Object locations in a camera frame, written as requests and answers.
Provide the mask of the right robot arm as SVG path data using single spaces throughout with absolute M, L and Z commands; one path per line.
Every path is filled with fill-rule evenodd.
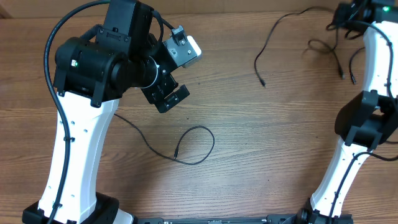
M 356 174 L 397 129 L 397 6 L 394 1 L 342 2 L 328 30 L 346 29 L 362 37 L 366 52 L 361 93 L 340 109 L 339 136 L 325 176 L 298 214 L 286 223 L 352 223 L 342 215 L 344 199 Z

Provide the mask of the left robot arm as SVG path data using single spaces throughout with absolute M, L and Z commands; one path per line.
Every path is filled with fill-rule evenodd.
M 45 74 L 58 111 L 49 178 L 39 201 L 22 214 L 24 223 L 135 223 L 116 198 L 98 193 L 96 180 L 109 124 L 123 94 L 140 89 L 165 113 L 189 92 L 172 72 L 202 56 L 182 26 L 169 39 L 150 32 L 152 21 L 168 23 L 139 1 L 109 1 L 103 24 L 62 44 L 55 75 Z

